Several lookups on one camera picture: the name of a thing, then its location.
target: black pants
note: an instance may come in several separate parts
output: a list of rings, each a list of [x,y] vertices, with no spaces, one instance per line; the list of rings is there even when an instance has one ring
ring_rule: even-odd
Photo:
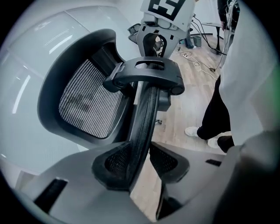
[[[212,99],[205,111],[202,126],[197,130],[197,135],[204,140],[231,130],[228,109],[223,103],[219,92],[220,84],[221,77],[219,76],[215,83]],[[234,146],[232,136],[219,137],[218,145],[223,152],[227,153],[229,148]]]

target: desk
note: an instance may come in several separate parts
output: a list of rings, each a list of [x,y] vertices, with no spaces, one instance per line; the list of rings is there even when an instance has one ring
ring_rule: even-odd
[[[222,28],[222,25],[219,23],[202,23],[202,25],[216,27],[218,43],[217,43],[216,50],[211,49],[211,52],[214,54],[220,55],[221,53],[219,53],[218,51],[221,51],[221,49],[220,49],[220,28]]]

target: trash bin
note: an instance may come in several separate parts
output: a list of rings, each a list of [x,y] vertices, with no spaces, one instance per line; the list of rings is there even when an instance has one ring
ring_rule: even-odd
[[[201,47],[201,37],[200,36],[194,36],[193,37],[193,43],[197,47]]]

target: wooden floor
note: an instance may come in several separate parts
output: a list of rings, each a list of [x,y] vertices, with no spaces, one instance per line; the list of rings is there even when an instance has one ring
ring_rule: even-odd
[[[208,36],[208,42],[212,46],[217,45],[217,41],[213,36]],[[185,92],[180,96],[171,96],[169,110],[157,113],[157,118],[161,119],[163,123],[162,125],[156,124],[152,140],[190,150],[223,154],[220,149],[210,148],[206,141],[200,138],[188,137],[184,133],[186,127],[201,126],[205,110],[212,98],[215,80],[202,71],[198,72],[200,68],[195,66],[194,62],[188,61],[176,51],[173,52],[171,59],[180,67]],[[196,60],[213,68],[218,66],[221,59],[221,56],[217,56],[210,51],[205,41],[202,41],[201,48],[192,50],[181,45],[180,51],[184,51],[187,54],[191,52]],[[203,64],[201,64],[201,68],[215,78],[220,75],[220,68],[215,73],[211,72]],[[130,196],[151,221],[156,221],[155,212],[158,207],[160,193],[161,180],[154,170],[148,155],[138,182]]]

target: white sneaker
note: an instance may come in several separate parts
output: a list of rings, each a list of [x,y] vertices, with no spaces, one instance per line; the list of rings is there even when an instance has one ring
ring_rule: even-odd
[[[198,137],[197,130],[198,127],[188,127],[185,129],[185,134],[191,137]]]
[[[207,145],[214,149],[219,149],[218,139],[217,138],[210,138],[207,140]]]

